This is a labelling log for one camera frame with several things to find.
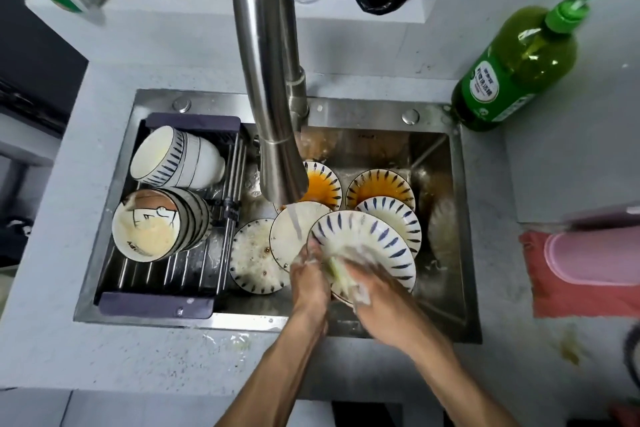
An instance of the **forearm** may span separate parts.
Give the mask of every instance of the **forearm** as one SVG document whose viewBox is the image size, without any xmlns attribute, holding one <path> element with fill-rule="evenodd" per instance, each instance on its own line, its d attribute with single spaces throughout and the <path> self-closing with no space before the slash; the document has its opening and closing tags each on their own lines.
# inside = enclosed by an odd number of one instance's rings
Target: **forearm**
<svg viewBox="0 0 640 427">
<path fill-rule="evenodd" d="M 420 374 L 457 427 L 516 427 L 508 411 L 462 368 L 451 341 L 426 325 L 410 351 Z"/>
<path fill-rule="evenodd" d="M 293 313 L 216 427 L 279 427 L 287 423 L 323 324 Z"/>
</svg>

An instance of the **green bottle cap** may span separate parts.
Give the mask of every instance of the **green bottle cap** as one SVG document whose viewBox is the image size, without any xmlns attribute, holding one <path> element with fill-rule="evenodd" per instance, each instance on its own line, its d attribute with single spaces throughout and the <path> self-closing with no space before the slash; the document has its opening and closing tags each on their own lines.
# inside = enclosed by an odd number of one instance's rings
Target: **green bottle cap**
<svg viewBox="0 0 640 427">
<path fill-rule="evenodd" d="M 549 10 L 545 22 L 549 29 L 561 34 L 569 34 L 587 17 L 588 0 L 563 0 Z"/>
</svg>

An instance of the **person's left hand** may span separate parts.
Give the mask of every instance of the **person's left hand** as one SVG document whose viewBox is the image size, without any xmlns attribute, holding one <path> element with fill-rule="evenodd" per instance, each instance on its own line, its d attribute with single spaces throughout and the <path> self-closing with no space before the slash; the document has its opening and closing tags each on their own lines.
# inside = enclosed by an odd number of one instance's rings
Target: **person's left hand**
<svg viewBox="0 0 640 427">
<path fill-rule="evenodd" d="M 322 269 L 322 250 L 313 237 L 300 249 L 291 263 L 293 313 L 301 314 L 326 329 L 326 314 L 331 288 Z"/>
</svg>

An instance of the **pink cup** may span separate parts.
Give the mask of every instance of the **pink cup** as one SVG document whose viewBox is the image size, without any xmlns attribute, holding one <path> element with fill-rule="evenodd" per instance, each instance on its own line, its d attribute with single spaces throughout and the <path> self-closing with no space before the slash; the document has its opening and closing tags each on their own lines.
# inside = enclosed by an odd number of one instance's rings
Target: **pink cup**
<svg viewBox="0 0 640 427">
<path fill-rule="evenodd" d="M 640 227 L 551 235 L 545 243 L 549 268 L 569 284 L 640 285 Z"/>
</svg>

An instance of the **dish drying rack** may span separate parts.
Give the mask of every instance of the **dish drying rack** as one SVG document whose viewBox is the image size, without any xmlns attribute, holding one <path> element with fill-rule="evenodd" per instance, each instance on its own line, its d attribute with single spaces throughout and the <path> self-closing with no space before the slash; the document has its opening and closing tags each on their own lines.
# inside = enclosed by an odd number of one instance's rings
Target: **dish drying rack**
<svg viewBox="0 0 640 427">
<path fill-rule="evenodd" d="M 248 137 L 238 117 L 152 113 L 138 130 L 135 148 L 151 131 L 164 125 L 211 141 L 225 157 L 223 181 L 195 191 L 212 209 L 212 232 L 190 250 L 148 263 L 125 258 L 111 239 L 109 265 L 105 270 L 109 270 L 112 262 L 121 266 L 115 274 L 103 271 L 96 296 L 100 311 L 107 316 L 206 319 L 220 309 L 218 298 L 227 288 L 231 245 L 240 217 Z M 127 176 L 122 197 L 145 187 L 148 186 Z M 218 247 L 212 247 L 212 242 L 220 244 L 219 256 Z"/>
</svg>

